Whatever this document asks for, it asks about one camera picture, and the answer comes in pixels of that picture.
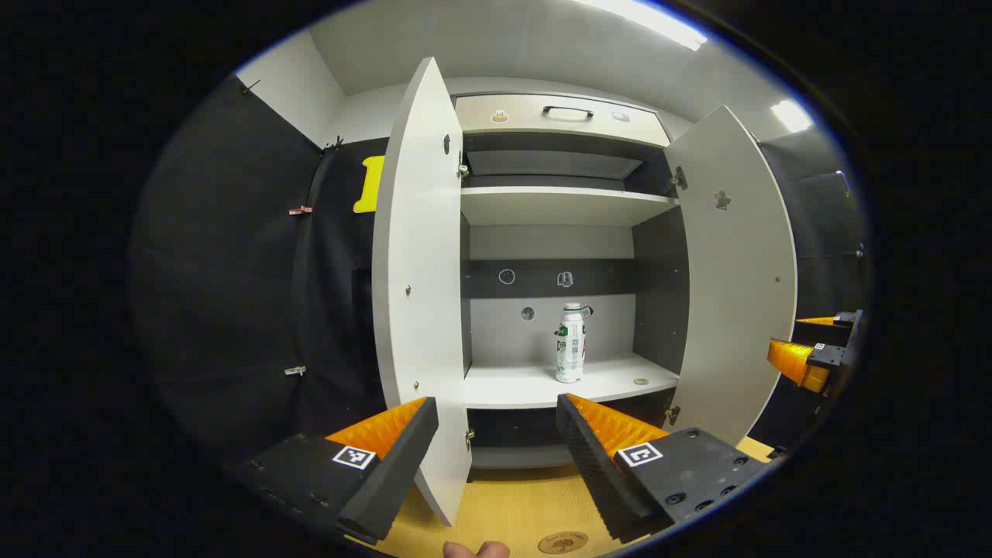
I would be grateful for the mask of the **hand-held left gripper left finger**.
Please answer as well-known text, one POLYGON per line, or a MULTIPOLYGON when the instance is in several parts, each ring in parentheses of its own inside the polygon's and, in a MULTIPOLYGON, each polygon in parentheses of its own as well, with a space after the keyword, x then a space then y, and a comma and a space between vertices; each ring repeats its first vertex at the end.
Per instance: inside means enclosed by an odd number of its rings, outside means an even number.
POLYGON ((329 436, 291 436, 232 471, 308 531, 374 545, 392 529, 437 427, 435 397, 421 397, 329 436))

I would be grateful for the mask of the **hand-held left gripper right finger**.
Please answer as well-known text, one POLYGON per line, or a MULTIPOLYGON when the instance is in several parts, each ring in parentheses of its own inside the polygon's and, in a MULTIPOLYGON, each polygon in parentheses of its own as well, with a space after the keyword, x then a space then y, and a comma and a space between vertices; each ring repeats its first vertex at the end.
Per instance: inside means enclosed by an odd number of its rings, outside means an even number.
POLYGON ((571 393, 557 396, 556 427, 620 543, 692 522, 769 467, 704 430, 670 433, 571 393))

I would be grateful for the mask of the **round wooden coaster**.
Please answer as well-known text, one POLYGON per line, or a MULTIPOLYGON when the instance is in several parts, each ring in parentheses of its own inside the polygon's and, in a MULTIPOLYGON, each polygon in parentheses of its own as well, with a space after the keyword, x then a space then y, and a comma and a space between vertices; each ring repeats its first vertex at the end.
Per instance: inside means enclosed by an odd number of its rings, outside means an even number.
POLYGON ((560 531, 542 537, 538 549, 549 555, 561 555, 580 550, 589 541, 589 536, 581 531, 560 531))

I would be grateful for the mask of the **grey cabinet door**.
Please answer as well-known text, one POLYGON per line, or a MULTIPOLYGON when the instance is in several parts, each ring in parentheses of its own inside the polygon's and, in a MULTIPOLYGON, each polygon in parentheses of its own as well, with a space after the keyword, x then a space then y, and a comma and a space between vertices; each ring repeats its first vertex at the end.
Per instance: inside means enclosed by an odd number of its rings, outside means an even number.
POLYGON ((456 523, 472 464, 462 343, 461 154, 460 121, 436 60, 426 57, 387 142, 371 294, 387 406, 436 400, 439 427, 415 483, 446 526, 456 523))
POLYGON ((754 136, 724 105, 666 148, 680 174, 690 275, 677 429, 731 446, 757 423, 778 384, 766 360, 797 311, 794 234, 782 191, 754 136))

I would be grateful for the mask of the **white bottle with green label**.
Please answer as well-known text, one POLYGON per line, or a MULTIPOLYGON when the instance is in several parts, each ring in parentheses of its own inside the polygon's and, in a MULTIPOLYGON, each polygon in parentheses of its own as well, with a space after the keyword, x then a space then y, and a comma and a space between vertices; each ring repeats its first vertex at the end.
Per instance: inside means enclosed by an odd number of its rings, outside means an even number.
POLYGON ((555 332, 556 380, 563 384, 576 384, 584 377, 586 353, 586 328, 584 306, 567 303, 563 317, 555 332))

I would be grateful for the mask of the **grey cabinet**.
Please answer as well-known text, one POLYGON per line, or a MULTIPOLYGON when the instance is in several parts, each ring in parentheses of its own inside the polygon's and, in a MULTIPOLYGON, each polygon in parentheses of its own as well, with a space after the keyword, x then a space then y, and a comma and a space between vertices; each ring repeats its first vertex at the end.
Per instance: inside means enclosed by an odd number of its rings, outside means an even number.
MULTIPOLYGON (((524 92, 457 93, 453 107, 457 96, 486 93, 524 92)), ((659 110, 631 106, 655 111, 670 144, 687 131, 659 110)), ((462 190, 606 188, 679 200, 682 177, 667 162, 669 146, 563 133, 463 134, 469 174, 462 190)), ((555 332, 567 303, 584 306, 584 363, 633 353, 680 374, 690 295, 680 206, 633 227, 472 226, 461 215, 467 375, 474 364, 553 365, 556 373, 555 332)), ((676 388, 602 402, 662 425, 676 388)), ((476 470, 558 467, 570 459, 555 407, 467 408, 467 415, 476 470)))

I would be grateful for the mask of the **white cabinet shelf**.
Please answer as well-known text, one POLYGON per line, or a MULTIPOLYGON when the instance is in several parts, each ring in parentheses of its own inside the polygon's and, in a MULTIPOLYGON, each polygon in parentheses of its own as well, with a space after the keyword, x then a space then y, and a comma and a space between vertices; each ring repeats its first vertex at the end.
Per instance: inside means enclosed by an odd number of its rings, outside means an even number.
POLYGON ((461 191, 472 226, 633 227, 680 205, 666 195, 606 188, 484 187, 461 191))
POLYGON ((586 361, 574 384, 555 377, 553 365, 472 365, 465 379, 468 409, 553 408, 559 394, 573 393, 602 402, 675 388, 679 375, 638 354, 586 361))

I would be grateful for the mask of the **grey cabinet drawer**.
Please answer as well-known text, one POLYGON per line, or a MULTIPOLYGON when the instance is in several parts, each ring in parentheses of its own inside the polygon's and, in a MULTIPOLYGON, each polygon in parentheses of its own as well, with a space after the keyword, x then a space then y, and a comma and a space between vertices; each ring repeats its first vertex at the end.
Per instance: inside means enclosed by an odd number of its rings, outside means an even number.
POLYGON ((486 93, 457 96, 454 109, 462 130, 468 133, 563 133, 654 147, 670 145, 655 111, 594 98, 486 93))

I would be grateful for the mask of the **small ceiling light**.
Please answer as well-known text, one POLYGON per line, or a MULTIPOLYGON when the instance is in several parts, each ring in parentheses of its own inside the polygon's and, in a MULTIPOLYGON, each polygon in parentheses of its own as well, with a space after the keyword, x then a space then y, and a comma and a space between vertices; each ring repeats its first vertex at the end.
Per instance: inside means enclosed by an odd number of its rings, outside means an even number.
POLYGON ((804 131, 814 125, 804 107, 793 99, 780 100, 771 106, 771 111, 789 133, 804 131))

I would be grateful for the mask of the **black backdrop cloth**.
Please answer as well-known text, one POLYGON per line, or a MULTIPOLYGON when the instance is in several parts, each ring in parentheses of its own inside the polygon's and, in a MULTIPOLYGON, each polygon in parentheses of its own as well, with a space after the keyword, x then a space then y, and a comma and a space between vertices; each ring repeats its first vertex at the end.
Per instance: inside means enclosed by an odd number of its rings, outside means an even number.
MULTIPOLYGON (((153 377, 177 420, 224 460, 390 408, 371 271, 394 121, 383 137, 319 150, 242 88, 220 85, 164 149, 133 238, 133 304, 153 377), (301 205, 313 212, 288 215, 301 205), (298 365, 304 377, 284 374, 298 365)), ((804 134, 754 138, 794 234, 794 329, 860 306, 864 234, 846 175, 805 163, 804 134)))

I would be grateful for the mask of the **long ceiling light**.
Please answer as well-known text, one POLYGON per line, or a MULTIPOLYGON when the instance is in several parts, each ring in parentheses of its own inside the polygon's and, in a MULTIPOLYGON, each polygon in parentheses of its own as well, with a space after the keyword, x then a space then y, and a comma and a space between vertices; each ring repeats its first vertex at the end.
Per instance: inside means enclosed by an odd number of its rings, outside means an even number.
POLYGON ((591 9, 610 13, 623 18, 625 21, 633 22, 645 29, 665 36, 665 38, 691 52, 697 52, 708 42, 708 38, 702 35, 687 22, 680 20, 673 13, 670 13, 663 6, 648 2, 647 0, 571 0, 574 3, 587 6, 591 9))

